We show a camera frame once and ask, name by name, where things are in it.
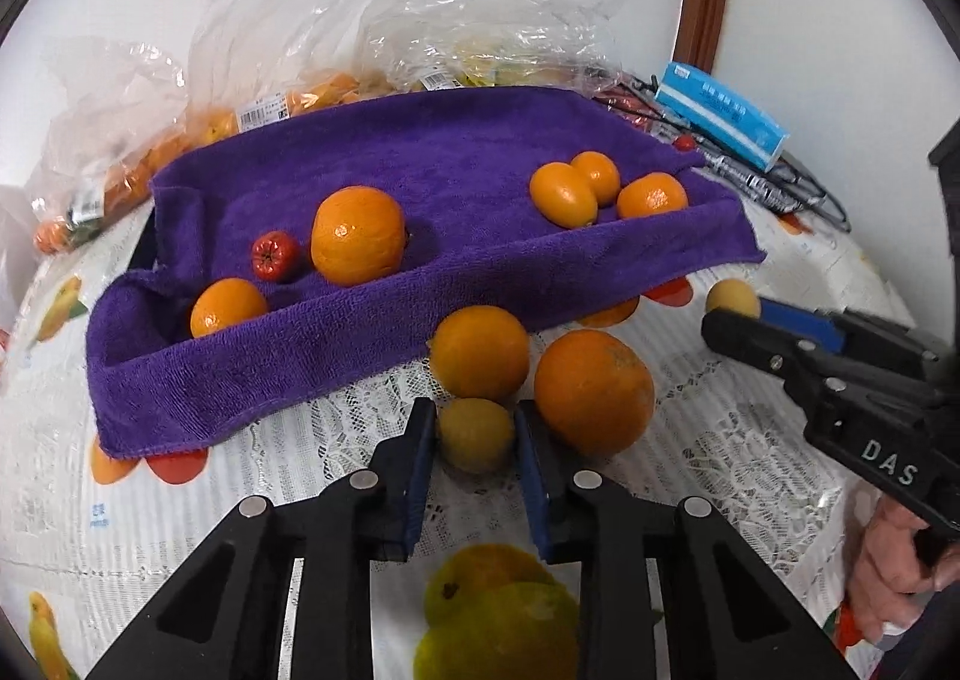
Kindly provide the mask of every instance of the human hand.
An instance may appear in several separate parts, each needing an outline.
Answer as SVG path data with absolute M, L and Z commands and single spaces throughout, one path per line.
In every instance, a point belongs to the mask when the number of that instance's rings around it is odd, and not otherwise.
M 917 558 L 913 538 L 928 525 L 888 496 L 880 498 L 867 526 L 853 574 L 848 581 L 853 618 L 872 643 L 884 624 L 908 629 L 920 618 L 920 607 L 908 594 L 942 591 L 960 580 L 960 544 L 954 544 L 930 570 Z

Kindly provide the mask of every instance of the screw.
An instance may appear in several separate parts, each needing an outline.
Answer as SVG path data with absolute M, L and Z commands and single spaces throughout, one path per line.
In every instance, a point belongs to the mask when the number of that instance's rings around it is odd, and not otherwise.
M 375 487 L 377 482 L 380 482 L 380 478 L 376 472 L 371 472 L 369 469 L 361 469 L 350 475 L 350 487 L 358 491 L 368 491 Z
M 683 503 L 683 509 L 685 509 L 686 514 L 691 517 L 707 517 L 712 511 L 713 507 L 710 506 L 710 502 L 705 498 L 700 498 L 699 496 L 694 496 L 688 498 Z
M 592 472 L 590 469 L 580 469 L 579 472 L 573 476 L 573 484 L 584 491 L 595 490 L 599 488 L 602 483 L 603 477 L 600 477 L 597 472 Z
M 267 500 L 262 496 L 247 496 L 240 503 L 240 514 L 244 517 L 256 517 L 267 511 Z

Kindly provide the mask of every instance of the blue gripper pad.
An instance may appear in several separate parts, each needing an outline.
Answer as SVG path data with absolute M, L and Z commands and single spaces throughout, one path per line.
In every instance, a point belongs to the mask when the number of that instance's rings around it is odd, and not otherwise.
M 536 460 L 536 448 L 530 426 L 521 410 L 514 412 L 517 427 L 517 462 L 520 463 L 520 487 L 523 490 L 523 504 L 527 509 L 527 523 L 530 525 L 530 538 L 536 545 L 539 557 L 544 563 L 553 560 L 553 544 L 550 541 L 548 508 L 549 503 L 544 489 L 544 479 Z
M 789 303 L 760 299 L 760 320 L 771 326 L 780 327 L 795 333 L 798 337 L 816 342 L 829 353 L 840 354 L 846 343 L 846 336 L 832 322 L 819 314 L 814 314 Z
M 403 546 L 408 556 L 414 551 L 424 528 L 426 494 L 430 488 L 430 472 L 433 469 L 435 426 L 436 412 L 431 408 L 431 411 L 426 413 L 424 429 L 416 445 L 414 469 L 407 487 L 407 525 L 403 532 Z

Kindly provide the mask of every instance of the barcode sticker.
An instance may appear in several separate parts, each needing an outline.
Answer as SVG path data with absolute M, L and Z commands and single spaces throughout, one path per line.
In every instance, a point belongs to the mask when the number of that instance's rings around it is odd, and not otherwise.
M 237 112 L 237 125 L 240 126 L 240 133 L 262 128 L 264 125 L 272 125 L 280 122 L 282 119 L 289 118 L 290 110 L 287 109 L 287 97 L 283 92 L 275 92 L 272 95 L 264 95 L 248 104 Z
M 457 89 L 463 87 L 450 76 L 449 71 L 443 70 L 443 68 L 435 68 L 433 73 L 421 76 L 421 84 L 424 85 L 424 89 Z
M 70 202 L 69 219 L 74 226 L 104 218 L 104 187 L 106 178 L 90 180 L 81 186 Z

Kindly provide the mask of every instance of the small red fruit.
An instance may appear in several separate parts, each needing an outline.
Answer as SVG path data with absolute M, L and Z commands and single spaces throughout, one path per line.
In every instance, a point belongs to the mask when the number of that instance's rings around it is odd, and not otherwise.
M 674 140 L 673 145 L 681 152 L 689 152 L 697 148 L 697 140 L 688 133 L 684 133 Z
M 266 282 L 283 282 L 296 271 L 300 256 L 293 236 L 270 231 L 253 242 L 253 273 Z

